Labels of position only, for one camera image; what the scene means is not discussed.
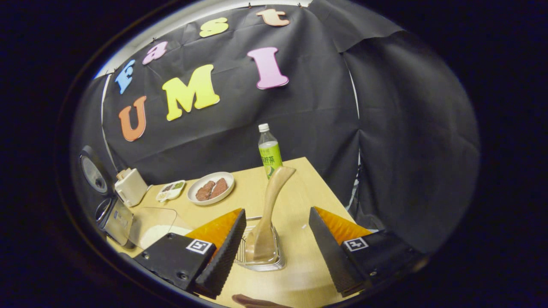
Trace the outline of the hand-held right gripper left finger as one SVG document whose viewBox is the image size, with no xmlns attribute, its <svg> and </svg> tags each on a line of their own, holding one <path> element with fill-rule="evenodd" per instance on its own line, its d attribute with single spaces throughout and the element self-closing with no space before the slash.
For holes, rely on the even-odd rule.
<svg viewBox="0 0 548 308">
<path fill-rule="evenodd" d="M 247 225 L 245 210 L 235 209 L 186 235 L 169 231 L 133 262 L 184 292 L 216 299 L 221 294 Z"/>
</svg>

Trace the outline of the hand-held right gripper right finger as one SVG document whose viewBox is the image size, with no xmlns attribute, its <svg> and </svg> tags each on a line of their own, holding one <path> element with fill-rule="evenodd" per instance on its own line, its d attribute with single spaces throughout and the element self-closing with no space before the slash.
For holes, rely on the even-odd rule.
<svg viewBox="0 0 548 308">
<path fill-rule="evenodd" d="M 371 232 L 319 207 L 310 209 L 309 226 L 343 297 L 385 289 L 426 259 L 392 232 Z"/>
</svg>

